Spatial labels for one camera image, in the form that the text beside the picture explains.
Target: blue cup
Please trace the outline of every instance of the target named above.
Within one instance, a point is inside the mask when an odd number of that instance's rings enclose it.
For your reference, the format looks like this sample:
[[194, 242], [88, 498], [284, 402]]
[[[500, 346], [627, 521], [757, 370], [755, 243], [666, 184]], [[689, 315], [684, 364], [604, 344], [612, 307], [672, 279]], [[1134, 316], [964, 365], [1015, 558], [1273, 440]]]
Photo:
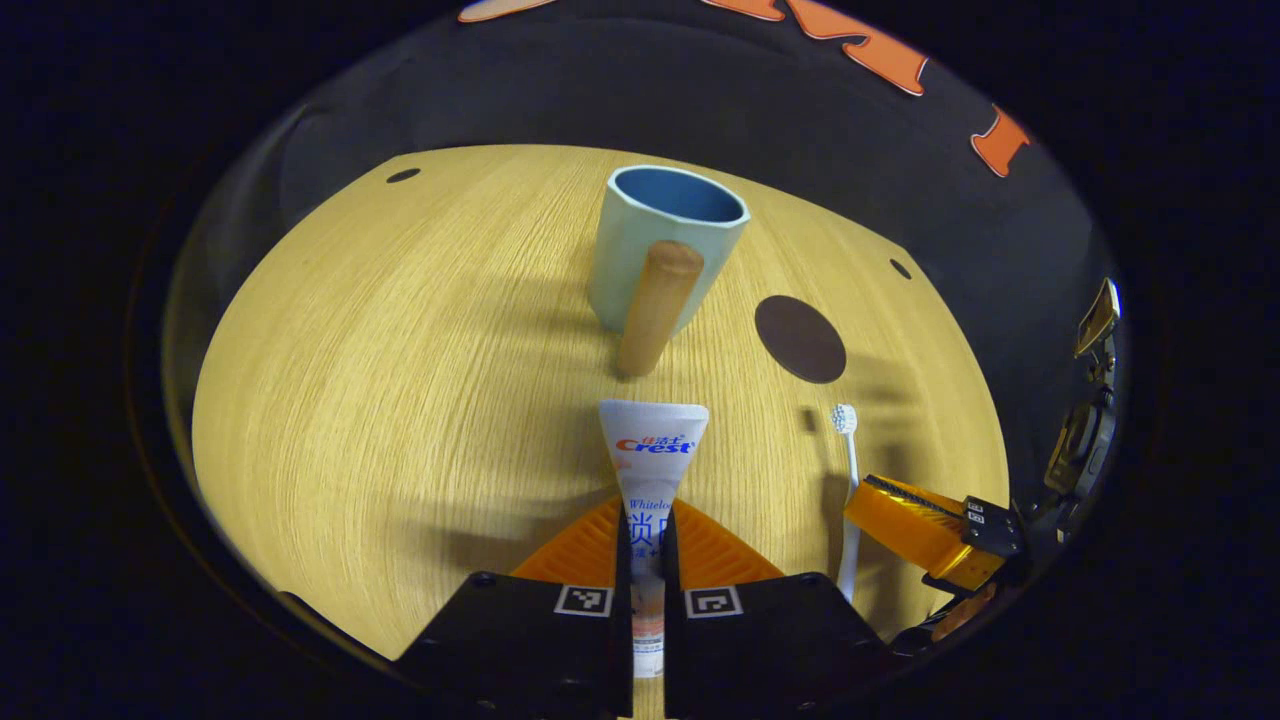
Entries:
[[591, 309], [605, 328], [621, 333], [649, 246], [660, 240], [682, 242], [701, 254], [703, 274], [680, 313], [675, 329], [680, 332], [750, 219], [746, 202], [716, 181], [658, 165], [618, 168], [609, 176], [600, 208], [588, 288]]

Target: toothbrush bristles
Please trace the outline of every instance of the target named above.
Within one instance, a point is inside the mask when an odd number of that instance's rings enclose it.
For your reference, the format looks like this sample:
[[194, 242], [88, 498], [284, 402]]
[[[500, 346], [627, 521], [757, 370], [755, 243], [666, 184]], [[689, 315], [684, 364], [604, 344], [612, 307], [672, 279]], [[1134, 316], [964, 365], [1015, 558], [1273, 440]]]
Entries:
[[854, 411], [852, 405], [840, 404], [836, 410], [831, 414], [831, 423], [836, 425], [836, 432], [841, 434], [847, 434], [858, 428], [858, 414]]

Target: wood grain surface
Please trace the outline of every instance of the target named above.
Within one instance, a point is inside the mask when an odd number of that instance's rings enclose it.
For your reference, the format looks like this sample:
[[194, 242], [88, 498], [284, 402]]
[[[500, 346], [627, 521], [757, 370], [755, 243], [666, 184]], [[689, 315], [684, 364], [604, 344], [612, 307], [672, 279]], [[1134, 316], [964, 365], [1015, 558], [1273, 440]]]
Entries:
[[[586, 281], [605, 179], [639, 163], [723, 183], [753, 220], [658, 368], [625, 380]], [[840, 379], [812, 384], [769, 356], [753, 314], [772, 295], [832, 322]], [[1009, 502], [982, 372], [901, 247], [726, 173], [529, 145], [394, 158], [276, 245], [201, 370], [198, 489], [266, 583], [394, 659], [467, 573], [511, 571], [616, 492], [605, 397], [709, 407], [680, 496], [787, 574], [838, 562], [838, 402], [858, 409], [863, 473]], [[863, 539], [855, 606], [882, 637], [948, 597], [920, 574]], [[636, 715], [660, 716], [660, 683], [637, 683]]]

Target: dark brown circle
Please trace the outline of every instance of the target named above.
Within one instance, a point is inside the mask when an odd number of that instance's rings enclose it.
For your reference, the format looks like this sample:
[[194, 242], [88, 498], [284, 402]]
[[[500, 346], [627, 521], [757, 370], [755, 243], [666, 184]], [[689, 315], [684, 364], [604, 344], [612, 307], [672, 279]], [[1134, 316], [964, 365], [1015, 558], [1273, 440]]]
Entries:
[[413, 176], [416, 176], [417, 173], [421, 173], [421, 172], [422, 170], [420, 170], [417, 168], [410, 168], [407, 170], [401, 170], [401, 172], [396, 173], [394, 176], [387, 178], [387, 182], [388, 183], [393, 183], [393, 182], [399, 182], [402, 179], [408, 179], [408, 178], [411, 178], [411, 177], [413, 177]]
[[822, 313], [809, 304], [774, 295], [755, 306], [755, 332], [769, 355], [791, 374], [829, 383], [845, 373], [845, 343]]

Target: wooden cylinder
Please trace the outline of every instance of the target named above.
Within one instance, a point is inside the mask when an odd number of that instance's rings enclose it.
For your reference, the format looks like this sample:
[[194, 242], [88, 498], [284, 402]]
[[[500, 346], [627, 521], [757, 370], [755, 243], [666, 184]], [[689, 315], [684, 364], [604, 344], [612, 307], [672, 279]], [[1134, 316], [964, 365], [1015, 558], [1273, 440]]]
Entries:
[[622, 331], [620, 373], [653, 372], [701, 273], [703, 256], [687, 245], [663, 240], [649, 247]]

